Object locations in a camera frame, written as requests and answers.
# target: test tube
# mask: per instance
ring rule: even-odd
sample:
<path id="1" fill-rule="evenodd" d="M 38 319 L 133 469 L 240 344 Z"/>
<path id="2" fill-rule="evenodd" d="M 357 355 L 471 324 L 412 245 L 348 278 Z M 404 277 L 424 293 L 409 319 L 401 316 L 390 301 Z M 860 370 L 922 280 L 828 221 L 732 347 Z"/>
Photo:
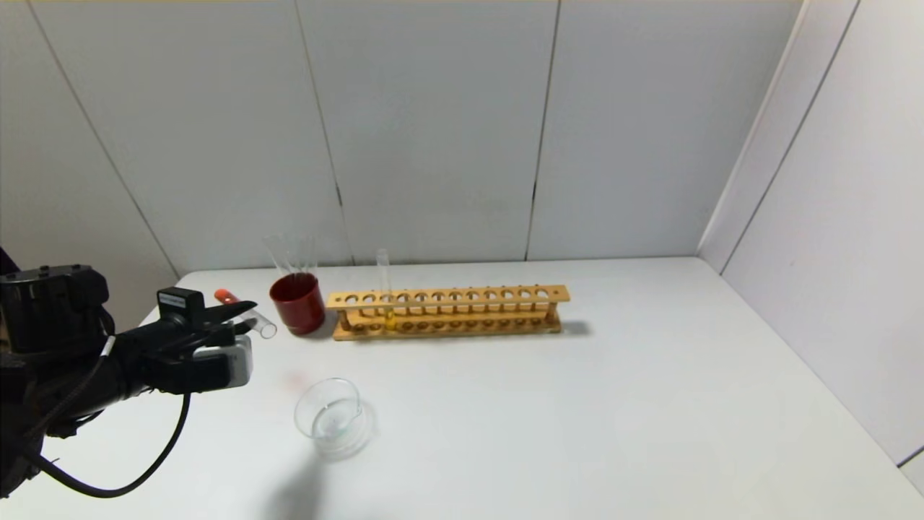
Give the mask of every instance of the test tube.
<path id="1" fill-rule="evenodd" d="M 225 305 L 240 302 L 240 300 L 227 289 L 215 291 L 215 300 Z M 239 317 L 250 325 L 251 329 L 256 330 L 260 334 L 260 337 L 265 340 L 269 340 L 276 335 L 276 324 L 253 309 L 241 313 Z"/>
<path id="2" fill-rule="evenodd" d="M 375 252 L 375 263 L 379 266 L 379 281 L 382 283 L 382 300 L 388 303 L 392 302 L 392 281 L 388 277 L 388 250 L 380 249 Z M 395 309 L 385 307 L 385 328 L 395 330 L 397 318 L 395 318 Z"/>
<path id="3" fill-rule="evenodd" d="M 281 276 L 314 276 L 318 267 L 318 257 L 315 254 L 313 237 L 279 233 L 263 237 L 263 244 L 270 252 Z"/>

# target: wooden test tube rack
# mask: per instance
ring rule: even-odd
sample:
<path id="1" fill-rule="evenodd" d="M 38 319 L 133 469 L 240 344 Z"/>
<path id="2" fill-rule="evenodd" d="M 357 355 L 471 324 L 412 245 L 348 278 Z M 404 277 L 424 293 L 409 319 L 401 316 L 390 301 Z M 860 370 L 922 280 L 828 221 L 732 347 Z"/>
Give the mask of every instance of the wooden test tube rack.
<path id="1" fill-rule="evenodd" d="M 564 285 L 333 292 L 334 339 L 383 340 L 561 332 Z"/>

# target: black cable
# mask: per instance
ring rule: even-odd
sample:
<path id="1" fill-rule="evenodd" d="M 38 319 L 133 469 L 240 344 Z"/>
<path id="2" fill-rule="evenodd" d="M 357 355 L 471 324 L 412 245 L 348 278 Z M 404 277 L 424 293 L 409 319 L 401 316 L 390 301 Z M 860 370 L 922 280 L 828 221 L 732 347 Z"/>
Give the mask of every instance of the black cable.
<path id="1" fill-rule="evenodd" d="M 133 489 L 143 484 L 145 480 L 147 480 L 151 475 L 154 474 L 155 471 L 157 471 L 157 468 L 161 466 L 161 464 L 164 462 L 164 459 L 167 458 L 167 455 L 170 454 L 174 448 L 174 445 L 176 445 L 176 440 L 179 439 L 179 434 L 183 431 L 183 425 L 186 424 L 186 417 L 188 414 L 189 394 L 186 393 L 183 395 L 183 407 L 180 409 L 179 420 L 176 421 L 176 428 L 174 429 L 173 436 L 167 442 L 167 445 L 164 446 L 164 450 L 157 457 L 157 460 L 154 461 L 154 464 L 151 464 L 151 467 L 149 467 L 147 471 L 141 474 L 140 477 L 136 478 L 135 481 L 131 484 L 128 484 L 127 486 L 119 489 L 99 489 L 80 482 L 76 478 L 66 473 L 63 469 L 52 464 L 48 459 L 42 457 L 40 453 L 36 452 L 32 447 L 28 446 L 26 443 L 20 439 L 17 439 L 16 437 L 8 437 L 7 435 L 4 435 L 4 442 L 8 442 L 18 455 L 22 456 L 35 467 L 47 473 L 49 477 L 57 480 L 65 486 L 97 499 L 113 499 L 115 497 L 121 497 L 122 495 L 131 492 Z"/>
<path id="2" fill-rule="evenodd" d="M 36 423 L 34 427 L 29 428 L 29 431 L 27 431 L 26 435 L 24 436 L 27 440 L 33 440 L 40 435 L 44 435 L 45 428 L 58 417 L 58 414 L 60 414 L 66 406 L 74 402 L 74 400 L 77 399 L 80 394 L 87 389 L 87 386 L 90 384 L 90 380 L 93 379 L 96 371 L 99 370 L 100 365 L 103 364 L 103 360 L 105 360 L 105 357 L 103 356 L 96 358 L 96 363 L 93 364 L 93 368 L 91 368 L 90 372 L 84 376 L 80 384 L 74 387 L 74 389 L 71 390 L 70 393 L 61 402 L 56 404 L 55 407 L 51 409 L 51 411 L 45 414 L 45 416 L 42 417 L 42 419 Z"/>
<path id="3" fill-rule="evenodd" d="M 100 325 L 103 328 L 103 332 L 105 332 L 106 336 L 114 335 L 116 333 L 116 322 L 113 320 L 112 315 L 110 315 L 102 306 L 99 307 L 99 311 Z M 45 414 L 44 417 L 42 417 L 42 419 L 39 420 L 38 423 L 35 424 L 35 426 L 29 428 L 29 431 L 27 431 L 26 435 L 24 436 L 26 440 L 33 440 L 40 435 L 44 435 L 45 429 L 52 423 L 52 421 L 57 419 L 61 411 L 72 402 L 74 402 L 74 400 L 77 399 L 80 394 L 87 389 L 87 386 L 90 385 L 90 380 L 93 379 L 94 375 L 96 375 L 96 371 L 100 369 L 100 365 L 103 364 L 104 359 L 104 356 L 97 358 L 96 363 L 93 364 L 93 368 L 90 369 L 90 372 L 88 372 L 87 375 L 84 376 L 83 380 L 76 387 L 74 387 L 74 389 L 71 390 L 67 396 L 65 396 L 64 400 L 56 404 L 54 408 L 52 408 L 47 414 Z"/>

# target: robotic arm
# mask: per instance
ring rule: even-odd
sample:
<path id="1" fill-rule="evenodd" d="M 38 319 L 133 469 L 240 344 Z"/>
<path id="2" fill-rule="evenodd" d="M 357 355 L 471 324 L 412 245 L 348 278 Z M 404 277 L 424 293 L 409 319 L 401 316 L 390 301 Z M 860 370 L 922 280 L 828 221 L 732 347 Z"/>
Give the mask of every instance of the robotic arm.
<path id="1" fill-rule="evenodd" d="M 89 266 L 0 276 L 0 497 L 39 471 L 95 497 L 128 493 L 170 453 L 192 392 L 249 381 L 249 325 L 229 320 L 254 302 L 207 308 L 201 292 L 172 287 L 157 293 L 160 319 L 116 335 L 108 299 L 105 278 Z M 106 406 L 146 390 L 183 395 L 183 406 L 164 451 L 131 484 L 97 489 L 41 456 L 45 435 L 75 435 Z"/>

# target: glass test tube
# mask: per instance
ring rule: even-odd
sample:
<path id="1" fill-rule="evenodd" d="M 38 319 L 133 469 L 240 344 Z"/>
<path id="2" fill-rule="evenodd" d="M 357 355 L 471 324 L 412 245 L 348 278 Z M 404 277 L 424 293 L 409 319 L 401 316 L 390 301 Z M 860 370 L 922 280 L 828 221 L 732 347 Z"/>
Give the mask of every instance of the glass test tube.
<path id="1" fill-rule="evenodd" d="M 240 300 L 227 289 L 219 289 L 215 291 L 215 300 L 218 300 L 225 305 L 229 303 L 237 303 Z M 258 313 L 253 309 L 249 309 L 239 315 L 239 317 L 253 330 L 256 330 L 260 334 L 260 337 L 269 340 L 271 337 L 276 335 L 276 324 L 267 319 L 266 316 Z"/>
<path id="2" fill-rule="evenodd" d="M 375 253 L 375 262 L 379 266 L 379 281 L 382 283 L 382 300 L 392 302 L 392 281 L 388 276 L 388 251 L 380 249 Z M 395 330 L 397 327 L 397 318 L 395 318 L 395 309 L 392 307 L 385 308 L 385 328 Z"/>

